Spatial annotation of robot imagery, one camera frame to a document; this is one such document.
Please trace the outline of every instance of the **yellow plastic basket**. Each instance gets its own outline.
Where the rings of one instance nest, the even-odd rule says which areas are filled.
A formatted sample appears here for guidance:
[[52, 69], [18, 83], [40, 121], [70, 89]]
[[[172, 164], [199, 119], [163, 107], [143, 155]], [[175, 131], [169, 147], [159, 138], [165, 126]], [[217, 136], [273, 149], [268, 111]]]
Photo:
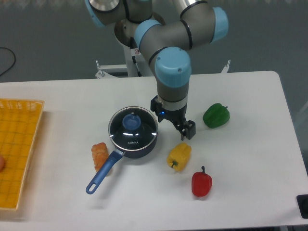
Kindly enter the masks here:
[[16, 210], [44, 101], [0, 99], [0, 209]]

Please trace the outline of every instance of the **pan handle hole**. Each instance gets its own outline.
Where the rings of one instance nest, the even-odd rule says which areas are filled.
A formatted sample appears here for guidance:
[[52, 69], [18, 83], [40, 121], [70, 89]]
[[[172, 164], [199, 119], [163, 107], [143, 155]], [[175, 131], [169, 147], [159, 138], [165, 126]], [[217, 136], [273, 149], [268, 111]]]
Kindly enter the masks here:
[[93, 189], [96, 187], [96, 184], [95, 183], [93, 183], [92, 185], [91, 185], [91, 187], [89, 188], [89, 191], [91, 192], [91, 191], [93, 191]]

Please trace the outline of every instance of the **yellow bell pepper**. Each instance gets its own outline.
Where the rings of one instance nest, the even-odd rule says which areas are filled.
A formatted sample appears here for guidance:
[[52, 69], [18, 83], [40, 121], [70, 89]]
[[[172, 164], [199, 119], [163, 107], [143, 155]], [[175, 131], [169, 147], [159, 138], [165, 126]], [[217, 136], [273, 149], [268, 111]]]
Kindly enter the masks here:
[[167, 163], [176, 171], [182, 171], [189, 161], [192, 153], [191, 146], [186, 143], [180, 143], [171, 150], [167, 157]]

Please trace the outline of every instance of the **pot handle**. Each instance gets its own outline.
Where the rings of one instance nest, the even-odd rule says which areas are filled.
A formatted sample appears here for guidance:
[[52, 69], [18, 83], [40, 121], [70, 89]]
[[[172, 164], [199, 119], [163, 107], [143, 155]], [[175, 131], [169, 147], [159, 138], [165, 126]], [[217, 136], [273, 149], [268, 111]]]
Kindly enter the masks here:
[[125, 152], [122, 152], [118, 149], [115, 149], [108, 157], [106, 162], [103, 164], [101, 169], [96, 173], [96, 175], [91, 180], [90, 184], [86, 187], [87, 194], [93, 194], [98, 186], [100, 186], [103, 179], [107, 176], [108, 172], [111, 170], [112, 166], [118, 162], [123, 156]]

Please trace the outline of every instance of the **green bell pepper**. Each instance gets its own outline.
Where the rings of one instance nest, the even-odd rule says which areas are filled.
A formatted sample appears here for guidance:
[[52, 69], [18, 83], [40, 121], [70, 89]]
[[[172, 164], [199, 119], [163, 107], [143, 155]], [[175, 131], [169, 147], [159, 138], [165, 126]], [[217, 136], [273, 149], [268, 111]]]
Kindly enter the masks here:
[[230, 119], [230, 112], [220, 103], [215, 103], [203, 115], [203, 121], [209, 128], [224, 125]]

